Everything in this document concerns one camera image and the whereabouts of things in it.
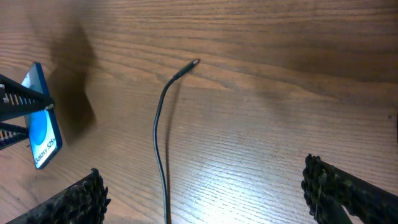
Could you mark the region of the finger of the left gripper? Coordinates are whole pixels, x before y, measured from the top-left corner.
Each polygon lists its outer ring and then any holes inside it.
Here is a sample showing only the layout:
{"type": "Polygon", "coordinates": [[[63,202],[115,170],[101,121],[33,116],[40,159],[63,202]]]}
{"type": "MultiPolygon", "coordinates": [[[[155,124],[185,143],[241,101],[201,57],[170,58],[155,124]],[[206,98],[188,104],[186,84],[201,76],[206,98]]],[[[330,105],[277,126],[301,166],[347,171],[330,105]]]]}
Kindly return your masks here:
{"type": "Polygon", "coordinates": [[[55,106],[48,95],[28,89],[21,84],[1,75],[1,121],[25,116],[55,106]]]}
{"type": "Polygon", "coordinates": [[[29,131],[25,127],[14,124],[1,123],[1,147],[3,150],[13,144],[29,138],[29,131]]]}

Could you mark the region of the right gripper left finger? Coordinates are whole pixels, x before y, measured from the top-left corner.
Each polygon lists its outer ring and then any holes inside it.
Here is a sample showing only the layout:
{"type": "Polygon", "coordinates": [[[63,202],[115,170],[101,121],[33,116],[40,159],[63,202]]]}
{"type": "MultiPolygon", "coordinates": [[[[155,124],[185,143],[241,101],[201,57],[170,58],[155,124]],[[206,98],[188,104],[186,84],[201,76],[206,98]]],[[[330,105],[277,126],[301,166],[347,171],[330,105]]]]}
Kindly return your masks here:
{"type": "Polygon", "coordinates": [[[103,224],[110,199],[98,169],[7,224],[103,224]]]}

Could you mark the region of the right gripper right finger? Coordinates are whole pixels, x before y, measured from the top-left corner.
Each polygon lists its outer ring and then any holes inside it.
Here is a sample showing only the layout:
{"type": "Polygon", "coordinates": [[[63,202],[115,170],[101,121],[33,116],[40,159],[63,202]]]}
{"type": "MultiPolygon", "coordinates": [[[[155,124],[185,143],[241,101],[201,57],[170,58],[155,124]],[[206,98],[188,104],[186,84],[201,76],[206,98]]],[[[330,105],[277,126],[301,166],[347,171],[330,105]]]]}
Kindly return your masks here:
{"type": "Polygon", "coordinates": [[[317,223],[397,223],[397,196],[309,154],[301,187],[317,223]]]}

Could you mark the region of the blue Samsung Galaxy smartphone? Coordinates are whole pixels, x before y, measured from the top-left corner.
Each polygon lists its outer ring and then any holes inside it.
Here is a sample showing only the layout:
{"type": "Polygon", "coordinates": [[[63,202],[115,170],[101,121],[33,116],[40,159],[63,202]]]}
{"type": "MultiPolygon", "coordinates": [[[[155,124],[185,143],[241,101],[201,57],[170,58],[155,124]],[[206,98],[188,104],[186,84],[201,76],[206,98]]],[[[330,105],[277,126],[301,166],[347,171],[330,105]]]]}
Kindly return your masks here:
{"type": "MultiPolygon", "coordinates": [[[[34,62],[22,81],[22,86],[50,96],[42,66],[34,62]]],[[[24,116],[36,169],[43,169],[61,150],[62,137],[53,109],[24,116]]]]}

